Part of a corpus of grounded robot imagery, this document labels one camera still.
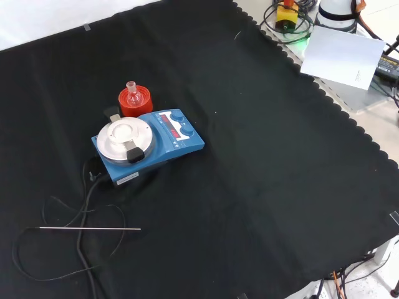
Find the metal probe rod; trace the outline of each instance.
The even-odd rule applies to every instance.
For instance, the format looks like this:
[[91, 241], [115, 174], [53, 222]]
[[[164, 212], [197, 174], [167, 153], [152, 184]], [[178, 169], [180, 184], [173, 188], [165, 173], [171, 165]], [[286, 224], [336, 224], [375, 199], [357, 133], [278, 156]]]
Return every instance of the metal probe rod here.
[[85, 229], [85, 230], [141, 230], [141, 229], [124, 229], [123, 227], [50, 227], [39, 226], [39, 229]]

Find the red container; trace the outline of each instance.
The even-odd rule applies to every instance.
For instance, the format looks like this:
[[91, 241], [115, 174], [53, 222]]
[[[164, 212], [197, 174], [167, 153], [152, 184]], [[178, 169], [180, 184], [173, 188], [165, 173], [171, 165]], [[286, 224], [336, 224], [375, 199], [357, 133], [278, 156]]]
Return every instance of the red container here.
[[125, 117], [138, 117], [140, 115], [152, 112], [152, 99], [150, 91], [144, 86], [136, 86], [137, 91], [140, 92], [144, 97], [144, 102], [139, 107], [131, 107], [127, 102], [128, 90], [125, 88], [119, 93], [119, 104], [122, 109], [122, 113]]

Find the scalloped edge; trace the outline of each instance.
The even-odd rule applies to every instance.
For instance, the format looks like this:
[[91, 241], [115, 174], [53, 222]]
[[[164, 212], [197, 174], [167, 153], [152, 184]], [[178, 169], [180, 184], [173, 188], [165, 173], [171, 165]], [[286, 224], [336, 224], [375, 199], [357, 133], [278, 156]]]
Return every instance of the scalloped edge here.
[[[267, 28], [267, 26], [265, 26], [265, 28], [261, 28], [257, 24], [257, 22], [254, 20], [253, 17], [251, 17], [247, 12], [243, 11], [243, 9], [238, 6], [238, 3], [234, 2], [234, 0], [231, 0], [231, 3], [236, 8], [237, 12], [241, 13], [248, 20], [248, 23], [250, 23], [254, 27], [258, 28], [267, 39], [270, 39], [272, 41], [279, 40]], [[285, 58], [288, 59], [293, 64], [293, 66], [295, 67], [296, 70], [298, 70], [298, 73], [299, 73], [300, 67], [302, 65], [302, 61], [298, 58], [298, 56], [296, 56], [295, 53], [293, 53], [293, 51], [291, 51], [285, 45], [275, 44], [275, 46], [278, 49], [280, 49], [282, 54], [286, 56]], [[365, 129], [362, 126], [358, 126], [357, 121], [354, 120], [353, 118], [351, 118], [346, 110], [343, 110], [342, 104], [340, 104], [340, 102], [341, 102], [340, 97], [330, 87], [328, 87], [322, 79], [315, 78], [313, 76], [309, 76], [309, 75], [305, 75], [305, 74], [302, 74], [302, 75], [311, 78], [313, 87], [317, 88], [322, 93], [324, 92], [324, 98], [328, 102], [328, 105], [333, 105], [333, 106], [339, 107], [339, 110], [337, 111], [337, 113], [341, 114], [342, 118], [344, 118], [345, 120], [350, 122], [349, 126], [353, 126], [355, 128], [355, 130], [361, 131], [362, 134], [364, 135], [364, 138], [366, 138], [367, 141], [370, 142], [371, 145], [378, 147], [378, 154], [381, 156], [382, 159], [386, 160], [387, 163], [393, 169], [395, 169], [395, 170], [399, 169], [398, 163], [395, 160], [390, 159], [388, 153], [386, 151], [381, 150], [381, 146], [377, 142], [373, 141], [372, 136], [367, 134], [365, 132]]]

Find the electronic device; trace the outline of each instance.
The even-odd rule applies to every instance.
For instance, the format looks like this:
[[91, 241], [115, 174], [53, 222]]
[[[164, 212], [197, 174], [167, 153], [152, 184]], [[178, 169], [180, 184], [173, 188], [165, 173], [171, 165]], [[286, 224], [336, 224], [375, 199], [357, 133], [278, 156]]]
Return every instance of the electronic device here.
[[179, 109], [138, 118], [121, 118], [118, 112], [109, 111], [106, 115], [111, 122], [92, 141], [116, 186], [204, 147], [204, 141]]
[[399, 60], [392, 57], [381, 55], [375, 75], [382, 80], [398, 85], [399, 82]]

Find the blue control knob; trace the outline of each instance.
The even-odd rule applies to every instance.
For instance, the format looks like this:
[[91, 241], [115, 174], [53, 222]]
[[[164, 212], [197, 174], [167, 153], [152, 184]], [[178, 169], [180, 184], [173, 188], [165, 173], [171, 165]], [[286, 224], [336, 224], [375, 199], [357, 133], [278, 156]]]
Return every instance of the blue control knob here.
[[184, 134], [186, 136], [191, 136], [192, 134], [194, 134], [194, 128], [191, 125], [183, 125], [180, 128], [180, 132], [181, 134]]
[[170, 118], [174, 121], [181, 122], [185, 119], [185, 116], [179, 110], [175, 110], [171, 113]]

